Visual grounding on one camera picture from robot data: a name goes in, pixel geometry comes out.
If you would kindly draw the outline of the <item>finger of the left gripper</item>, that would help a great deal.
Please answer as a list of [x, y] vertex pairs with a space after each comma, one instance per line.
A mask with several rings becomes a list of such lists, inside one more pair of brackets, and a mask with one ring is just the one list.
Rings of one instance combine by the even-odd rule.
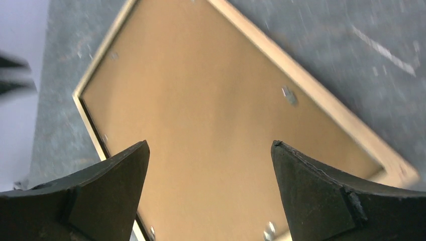
[[27, 60], [9, 53], [1, 53], [1, 97], [17, 91], [37, 90], [30, 77]]

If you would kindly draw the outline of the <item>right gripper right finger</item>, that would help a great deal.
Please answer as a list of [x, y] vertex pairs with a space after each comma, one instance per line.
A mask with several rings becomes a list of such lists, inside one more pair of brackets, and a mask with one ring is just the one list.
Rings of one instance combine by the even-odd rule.
[[271, 158], [293, 240], [425, 240], [425, 193], [368, 181], [274, 141]]

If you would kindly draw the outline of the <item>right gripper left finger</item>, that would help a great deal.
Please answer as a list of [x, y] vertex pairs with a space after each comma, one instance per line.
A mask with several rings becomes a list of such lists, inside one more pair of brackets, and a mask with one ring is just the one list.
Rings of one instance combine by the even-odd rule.
[[150, 148], [137, 142], [68, 176], [1, 193], [1, 240], [129, 240]]

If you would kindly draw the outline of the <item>brown frame backing board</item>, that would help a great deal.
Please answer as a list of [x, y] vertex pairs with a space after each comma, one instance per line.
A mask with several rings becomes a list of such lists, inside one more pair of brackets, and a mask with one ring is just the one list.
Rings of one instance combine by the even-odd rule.
[[262, 240], [287, 223], [281, 140], [352, 175], [381, 166], [206, 1], [140, 1], [84, 94], [111, 155], [146, 140], [157, 240]]

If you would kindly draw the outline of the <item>black wooden picture frame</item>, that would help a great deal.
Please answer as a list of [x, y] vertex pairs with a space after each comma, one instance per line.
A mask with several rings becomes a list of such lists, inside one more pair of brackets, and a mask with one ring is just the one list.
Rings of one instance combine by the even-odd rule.
[[[103, 137], [99, 133], [92, 117], [89, 114], [89, 110], [83, 99], [83, 94], [103, 60], [109, 55], [112, 45], [118, 38], [120, 32], [131, 17], [139, 2], [140, 1], [126, 1], [123, 5], [103, 42], [99, 46], [92, 63], [89, 65], [73, 93], [73, 100], [89, 132], [97, 154], [101, 159], [106, 159], [113, 155], [109, 153]], [[281, 72], [283, 72], [293, 84], [295, 84], [306, 96], [308, 96], [321, 111], [331, 118], [331, 120], [342, 131], [344, 131], [361, 149], [363, 149], [381, 166], [381, 170], [374, 175], [368, 178], [359, 178], [407, 190], [409, 185], [419, 179], [419, 175], [413, 166], [389, 147], [369, 127], [367, 127], [326, 88], [324, 88], [312, 75], [303, 69], [286, 52], [281, 50], [270, 38], [268, 38], [247, 18], [245, 18], [230, 3], [227, 1], [206, 2], [208, 2], [228, 22], [241, 32], [264, 56], [266, 56]], [[145, 229], [151, 233], [154, 240], [157, 240], [154, 228], [147, 227], [145, 224]], [[293, 240], [289, 232], [288, 223], [286, 230], [278, 232], [275, 224], [269, 222], [263, 231], [262, 240]]]

